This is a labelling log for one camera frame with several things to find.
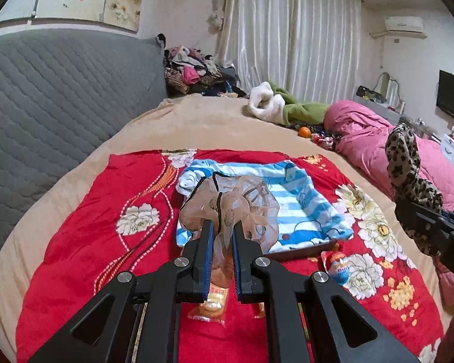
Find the pile of clothes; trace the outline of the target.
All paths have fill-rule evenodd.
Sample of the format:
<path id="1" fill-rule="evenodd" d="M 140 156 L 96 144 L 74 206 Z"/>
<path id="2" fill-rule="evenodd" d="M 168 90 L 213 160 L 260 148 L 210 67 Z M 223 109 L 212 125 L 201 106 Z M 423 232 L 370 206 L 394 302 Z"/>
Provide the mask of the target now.
<path id="1" fill-rule="evenodd" d="M 246 97 L 238 87 L 234 67 L 221 67 L 210 54 L 184 46 L 167 48 L 164 51 L 164 76 L 169 97 L 199 93 L 206 97 L 235 94 Z"/>

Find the dark rectangular tray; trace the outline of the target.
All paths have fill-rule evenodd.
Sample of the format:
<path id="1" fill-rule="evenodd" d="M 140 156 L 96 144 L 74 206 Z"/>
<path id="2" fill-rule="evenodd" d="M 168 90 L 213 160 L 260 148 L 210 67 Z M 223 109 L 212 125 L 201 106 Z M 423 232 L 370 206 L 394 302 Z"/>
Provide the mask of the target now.
<path id="1" fill-rule="evenodd" d="M 298 260 L 308 257 L 318 257 L 323 251 L 333 251 L 338 244 L 337 239 L 305 248 L 289 249 L 282 252 L 267 252 L 265 257 L 278 262 L 287 260 Z"/>

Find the pink quilted duvet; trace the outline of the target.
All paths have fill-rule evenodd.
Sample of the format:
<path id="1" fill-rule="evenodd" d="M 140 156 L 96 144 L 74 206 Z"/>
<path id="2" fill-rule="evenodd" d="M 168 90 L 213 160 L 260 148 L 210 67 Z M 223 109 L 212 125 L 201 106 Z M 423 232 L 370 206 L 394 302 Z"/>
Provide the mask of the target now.
<path id="1" fill-rule="evenodd" d="M 394 126 L 368 107 L 349 100 L 331 105 L 323 125 L 340 135 L 335 151 L 361 170 L 380 191 L 395 199 L 385 154 L 385 143 Z M 454 165 L 435 142 L 417 137 L 416 145 L 421 158 L 418 175 L 440 191 L 443 209 L 454 211 Z"/>

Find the white striped curtain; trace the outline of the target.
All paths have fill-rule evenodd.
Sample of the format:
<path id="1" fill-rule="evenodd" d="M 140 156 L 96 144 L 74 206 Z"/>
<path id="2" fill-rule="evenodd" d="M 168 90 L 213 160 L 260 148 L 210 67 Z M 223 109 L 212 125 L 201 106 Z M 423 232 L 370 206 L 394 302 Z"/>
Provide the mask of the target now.
<path id="1" fill-rule="evenodd" d="M 361 56 L 361 0 L 216 0 L 215 57 L 240 86 L 271 81 L 303 102 L 354 95 Z"/>

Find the green white plush garment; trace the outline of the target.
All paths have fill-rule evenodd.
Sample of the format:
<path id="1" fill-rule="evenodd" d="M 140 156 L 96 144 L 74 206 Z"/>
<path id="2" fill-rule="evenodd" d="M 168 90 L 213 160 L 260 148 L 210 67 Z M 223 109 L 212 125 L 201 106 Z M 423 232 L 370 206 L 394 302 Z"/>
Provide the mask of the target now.
<path id="1" fill-rule="evenodd" d="M 321 125 L 331 106 L 325 103 L 301 103 L 294 95 L 264 81 L 251 89 L 248 112 L 259 120 L 279 126 Z"/>

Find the white air conditioner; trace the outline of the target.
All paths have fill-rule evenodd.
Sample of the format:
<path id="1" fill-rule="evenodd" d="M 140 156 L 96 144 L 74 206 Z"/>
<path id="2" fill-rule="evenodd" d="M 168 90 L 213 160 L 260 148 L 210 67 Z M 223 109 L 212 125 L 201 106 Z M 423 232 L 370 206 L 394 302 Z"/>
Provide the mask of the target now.
<path id="1" fill-rule="evenodd" d="M 385 28 L 391 32 L 424 33 L 424 22 L 418 16 L 386 16 Z"/>

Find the orange fruit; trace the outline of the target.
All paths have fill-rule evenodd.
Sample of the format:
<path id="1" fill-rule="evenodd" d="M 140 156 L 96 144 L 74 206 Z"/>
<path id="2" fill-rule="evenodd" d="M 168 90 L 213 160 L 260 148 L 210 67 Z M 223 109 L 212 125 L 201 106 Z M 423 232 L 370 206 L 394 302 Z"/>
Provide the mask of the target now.
<path id="1" fill-rule="evenodd" d="M 311 130 L 308 127 L 301 127 L 298 130 L 298 136 L 304 139 L 310 139 L 311 138 Z"/>

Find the red floral blanket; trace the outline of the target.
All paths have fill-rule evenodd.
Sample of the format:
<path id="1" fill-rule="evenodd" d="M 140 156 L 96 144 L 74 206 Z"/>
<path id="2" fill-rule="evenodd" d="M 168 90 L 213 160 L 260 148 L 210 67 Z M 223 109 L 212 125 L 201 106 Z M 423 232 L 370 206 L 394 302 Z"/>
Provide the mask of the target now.
<path id="1" fill-rule="evenodd" d="M 189 238 L 178 221 L 176 190 L 194 160 L 271 164 L 292 161 L 333 206 L 354 217 L 338 251 L 350 262 L 345 289 L 415 356 L 429 361 L 443 326 L 421 273 L 378 204 L 324 156 L 232 150 L 145 151 L 109 158 L 106 169 L 60 226 L 32 276 L 16 329 L 17 359 L 28 361 L 118 273 L 157 270 Z"/>

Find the rice cracker packet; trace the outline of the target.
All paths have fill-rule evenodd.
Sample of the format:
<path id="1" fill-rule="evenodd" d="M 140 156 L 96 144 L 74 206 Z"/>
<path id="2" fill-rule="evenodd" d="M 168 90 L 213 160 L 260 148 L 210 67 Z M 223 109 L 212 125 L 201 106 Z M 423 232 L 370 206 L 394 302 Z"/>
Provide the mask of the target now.
<path id="1" fill-rule="evenodd" d="M 254 318 L 263 319 L 265 317 L 265 304 L 263 302 L 254 305 Z"/>
<path id="2" fill-rule="evenodd" d="M 221 288 L 212 283 L 206 301 L 189 311 L 188 318 L 224 326 L 228 295 L 229 289 Z"/>

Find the beige mesh scrunchie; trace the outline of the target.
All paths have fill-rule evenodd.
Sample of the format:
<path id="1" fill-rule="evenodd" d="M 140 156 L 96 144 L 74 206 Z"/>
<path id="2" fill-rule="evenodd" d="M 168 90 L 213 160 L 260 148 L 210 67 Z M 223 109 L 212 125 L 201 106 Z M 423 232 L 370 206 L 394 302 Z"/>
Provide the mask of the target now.
<path id="1" fill-rule="evenodd" d="M 227 176 L 215 172 L 202 177 L 185 195 L 179 224 L 198 238 L 203 221 L 214 224 L 211 283 L 228 288 L 234 277 L 231 238 L 240 223 L 244 237 L 257 242 L 266 253 L 277 243 L 280 205 L 264 179 L 254 175 Z"/>

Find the grey quilted headboard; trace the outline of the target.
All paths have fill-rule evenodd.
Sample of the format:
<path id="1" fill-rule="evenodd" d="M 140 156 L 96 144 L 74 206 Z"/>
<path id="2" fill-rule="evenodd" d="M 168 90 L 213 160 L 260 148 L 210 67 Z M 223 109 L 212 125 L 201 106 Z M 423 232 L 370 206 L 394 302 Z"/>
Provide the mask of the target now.
<path id="1" fill-rule="evenodd" d="M 27 210 L 166 97 L 164 47 L 95 30 L 0 36 L 0 250 Z"/>

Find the vanity mirror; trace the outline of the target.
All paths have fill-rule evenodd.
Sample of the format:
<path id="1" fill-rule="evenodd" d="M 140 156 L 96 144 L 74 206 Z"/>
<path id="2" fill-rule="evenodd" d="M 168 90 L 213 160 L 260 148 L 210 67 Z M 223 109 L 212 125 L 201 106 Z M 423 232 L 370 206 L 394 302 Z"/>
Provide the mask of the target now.
<path id="1" fill-rule="evenodd" d="M 403 113 L 405 101 L 400 95 L 400 83 L 396 78 L 388 72 L 381 73 L 373 90 L 377 93 L 377 103 L 399 114 Z"/>

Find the leopard print scrunchie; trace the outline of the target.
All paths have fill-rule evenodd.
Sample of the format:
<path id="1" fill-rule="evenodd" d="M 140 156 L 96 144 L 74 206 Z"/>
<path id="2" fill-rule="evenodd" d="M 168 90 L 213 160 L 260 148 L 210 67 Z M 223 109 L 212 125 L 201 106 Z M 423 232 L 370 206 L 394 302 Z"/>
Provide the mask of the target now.
<path id="1" fill-rule="evenodd" d="M 438 257 L 440 250 L 429 242 L 426 231 L 416 231 L 407 223 L 408 216 L 413 214 L 408 203 L 415 203 L 439 215 L 443 209 L 442 193 L 432 182 L 419 175 L 421 158 L 414 132 L 405 124 L 395 126 L 386 140 L 385 155 L 394 189 L 397 220 L 422 254 Z"/>

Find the blue striped cartoon towel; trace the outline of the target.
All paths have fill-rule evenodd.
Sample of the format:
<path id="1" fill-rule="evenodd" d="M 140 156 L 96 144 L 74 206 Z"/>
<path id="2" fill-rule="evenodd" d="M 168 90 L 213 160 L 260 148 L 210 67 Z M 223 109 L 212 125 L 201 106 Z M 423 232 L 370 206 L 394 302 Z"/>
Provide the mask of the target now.
<path id="1" fill-rule="evenodd" d="M 292 161 L 262 165 L 197 159 L 182 172 L 176 190 L 187 198 L 202 177 L 210 177 L 215 172 L 227 176 L 253 175 L 266 183 L 280 205 L 278 239 L 270 253 L 312 247 L 331 239 L 348 240 L 354 236 L 354 217 L 333 206 L 315 189 L 311 176 Z"/>

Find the red blue egg toy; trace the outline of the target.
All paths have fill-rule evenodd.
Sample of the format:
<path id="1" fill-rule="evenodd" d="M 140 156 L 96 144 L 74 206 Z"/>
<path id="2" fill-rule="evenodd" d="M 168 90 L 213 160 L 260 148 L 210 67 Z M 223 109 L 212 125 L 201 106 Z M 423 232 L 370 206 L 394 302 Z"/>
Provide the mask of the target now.
<path id="1" fill-rule="evenodd" d="M 338 284 L 344 285 L 350 276 L 350 262 L 345 254 L 335 251 L 321 253 L 325 272 Z"/>

